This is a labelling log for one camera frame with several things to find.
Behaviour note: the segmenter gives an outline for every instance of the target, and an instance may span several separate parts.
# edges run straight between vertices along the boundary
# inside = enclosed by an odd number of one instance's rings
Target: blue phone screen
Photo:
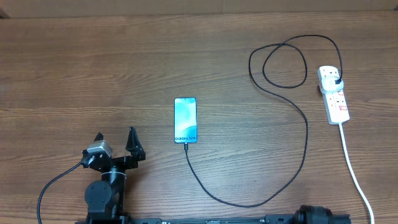
[[[195,143],[198,141],[197,99],[174,100],[174,141]]]

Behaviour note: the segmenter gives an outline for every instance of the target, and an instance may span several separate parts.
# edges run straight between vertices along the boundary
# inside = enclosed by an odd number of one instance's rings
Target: black device
[[[88,214],[84,222],[75,224],[351,224],[349,215],[334,215],[323,207],[302,205],[294,214],[265,215],[257,218],[195,218],[161,220],[160,218],[132,218],[124,211],[126,170],[138,168],[138,161],[146,158],[137,132],[130,127],[126,150],[130,156],[112,158],[112,148],[98,133],[94,143],[83,151],[83,159],[70,170],[51,180],[40,194],[37,219],[41,224],[40,203],[50,184],[79,165],[101,172],[101,180],[91,183],[85,192]]]

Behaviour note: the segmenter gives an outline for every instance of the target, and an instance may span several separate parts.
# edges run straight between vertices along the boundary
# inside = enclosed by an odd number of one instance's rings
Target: white power cord
[[[368,202],[365,194],[363,193],[361,187],[359,186],[358,181],[356,180],[353,168],[352,168],[351,163],[349,161],[348,152],[347,152],[347,146],[346,146],[346,139],[344,137],[344,131],[343,131],[343,124],[342,123],[338,123],[338,127],[340,129],[341,142],[343,143],[344,156],[346,157],[346,161],[347,161],[347,166],[348,166],[349,172],[350,172],[350,174],[351,174],[351,176],[353,178],[355,187],[358,189],[359,194],[361,195],[363,201],[365,202],[365,204],[366,204],[366,206],[367,206],[367,208],[369,210],[369,215],[371,217],[371,224],[374,224],[374,217],[373,217],[372,207],[369,204],[369,202]]]

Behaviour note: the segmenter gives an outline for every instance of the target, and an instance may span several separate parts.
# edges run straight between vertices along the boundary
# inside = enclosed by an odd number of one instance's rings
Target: power adapter
[[[354,170],[349,161],[346,140],[343,131],[343,123],[349,120],[347,102],[344,97],[343,87],[344,82],[336,83],[335,80],[339,78],[338,69],[333,66],[322,66],[318,69],[319,88],[322,92],[323,102],[325,104],[326,116],[329,124],[338,124],[341,135],[341,142],[343,144],[344,156],[346,158],[349,172],[353,178],[355,187],[364,200],[368,210],[371,224],[374,224],[374,216],[371,205],[369,204],[365,194],[356,180]]]

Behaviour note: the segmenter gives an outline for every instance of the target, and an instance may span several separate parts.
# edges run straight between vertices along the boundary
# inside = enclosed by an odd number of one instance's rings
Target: silver metal part
[[[87,148],[87,152],[105,152],[109,156],[109,158],[112,156],[112,148],[105,140],[95,141],[94,143],[91,143]]]

